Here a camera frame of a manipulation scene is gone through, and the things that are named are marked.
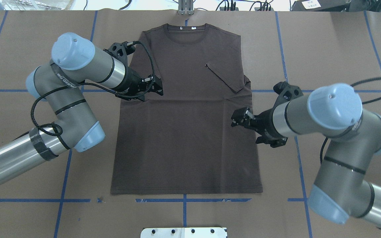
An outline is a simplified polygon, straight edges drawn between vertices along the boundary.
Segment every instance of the white label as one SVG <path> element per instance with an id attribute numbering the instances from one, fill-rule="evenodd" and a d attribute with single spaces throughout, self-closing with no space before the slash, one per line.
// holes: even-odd
<path id="1" fill-rule="evenodd" d="M 316 9 L 320 8 L 321 5 L 319 4 L 318 0 L 309 0 L 302 2 L 302 5 L 304 5 L 305 9 Z"/>

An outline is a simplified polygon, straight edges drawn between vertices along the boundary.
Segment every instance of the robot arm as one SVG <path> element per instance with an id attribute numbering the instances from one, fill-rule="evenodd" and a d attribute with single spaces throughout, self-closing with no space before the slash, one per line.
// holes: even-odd
<path id="1" fill-rule="evenodd" d="M 349 216 L 364 218 L 381 229 L 381 187 L 366 182 L 372 156 L 381 154 L 381 116 L 362 108 L 354 89 L 339 83 L 303 96 L 287 83 L 275 86 L 274 107 L 258 116 L 236 110 L 232 126 L 257 131 L 257 143 L 284 145 L 287 137 L 320 132 L 331 139 L 311 190 L 308 206 L 335 223 Z"/>
<path id="2" fill-rule="evenodd" d="M 0 148 L 0 184 L 70 148 L 83 152 L 104 139 L 105 133 L 79 88 L 85 79 L 108 87 L 121 99 L 144 101 L 146 92 L 163 95 L 161 80 L 154 73 L 143 79 L 127 66 L 127 55 L 135 51 L 134 44 L 114 43 L 108 50 L 100 50 L 74 33 L 58 38 L 52 60 L 26 80 L 27 90 L 37 99 L 48 101 L 57 120 L 35 127 L 28 135 Z"/>

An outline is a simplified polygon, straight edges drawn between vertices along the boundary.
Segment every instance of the dark gray t-shirt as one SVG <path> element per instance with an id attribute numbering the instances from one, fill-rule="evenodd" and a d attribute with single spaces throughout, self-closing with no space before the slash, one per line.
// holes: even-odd
<path id="1" fill-rule="evenodd" d="M 262 192 L 254 131 L 231 127 L 252 106 L 240 36 L 205 24 L 142 32 L 164 96 L 121 101 L 112 194 Z M 151 74 L 137 46 L 130 67 Z"/>

